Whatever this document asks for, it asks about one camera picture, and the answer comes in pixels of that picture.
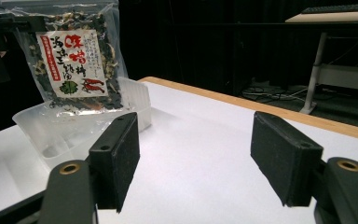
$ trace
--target clear plastic container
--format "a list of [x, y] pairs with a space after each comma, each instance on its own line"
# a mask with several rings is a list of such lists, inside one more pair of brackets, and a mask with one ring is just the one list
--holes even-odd
[[49, 102], [45, 102], [22, 110], [13, 116], [13, 120], [27, 135], [49, 170], [64, 161], [84, 160], [89, 155], [90, 147], [113, 119], [137, 112], [139, 132], [151, 124], [150, 98], [146, 85], [124, 77], [120, 77], [118, 83], [131, 109], [53, 120], [46, 114]]

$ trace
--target keyboard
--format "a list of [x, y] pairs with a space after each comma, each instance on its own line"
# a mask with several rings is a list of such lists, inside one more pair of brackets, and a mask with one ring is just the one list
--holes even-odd
[[331, 7], [308, 7], [304, 9], [301, 14], [321, 14], [338, 12], [358, 12], [358, 4]]

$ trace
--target package label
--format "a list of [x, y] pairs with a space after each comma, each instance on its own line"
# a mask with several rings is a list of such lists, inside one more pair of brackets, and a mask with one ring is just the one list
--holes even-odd
[[58, 97], [107, 96], [95, 30], [36, 33], [51, 86]]

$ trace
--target plastic bag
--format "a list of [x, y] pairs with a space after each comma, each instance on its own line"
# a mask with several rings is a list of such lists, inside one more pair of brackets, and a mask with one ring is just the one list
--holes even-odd
[[35, 83], [56, 117], [126, 108], [117, 77], [127, 77], [119, 50], [118, 1], [1, 2], [2, 16], [43, 16], [47, 32], [18, 33]]

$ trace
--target wooden table edge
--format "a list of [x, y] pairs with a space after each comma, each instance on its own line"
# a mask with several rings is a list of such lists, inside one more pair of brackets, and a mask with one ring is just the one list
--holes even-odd
[[262, 111], [266, 113], [270, 113], [276, 116], [279, 116], [283, 119], [290, 119], [299, 123], [307, 124], [310, 126], [318, 127], [321, 129], [325, 129], [327, 131], [332, 131], [335, 133], [342, 133], [348, 136], [358, 138], [358, 127], [345, 124], [337, 121], [333, 121], [330, 119], [322, 119], [317, 118], [312, 115], [302, 114], [296, 111], [286, 110], [279, 107], [271, 106], [271, 105], [263, 105], [257, 102], [241, 99], [239, 97], [234, 97], [230, 95], [226, 95], [223, 93], [215, 92], [215, 91], [207, 91], [205, 89], [188, 86], [185, 84], [169, 81], [166, 79], [158, 78], [158, 77], [144, 77], [140, 79], [141, 82], [151, 82], [161, 86], [173, 88], [179, 91], [186, 91], [190, 93], [194, 93], [200, 96], [208, 97], [211, 99], [215, 99], [218, 101], [222, 101], [232, 105], [238, 105], [244, 108]]

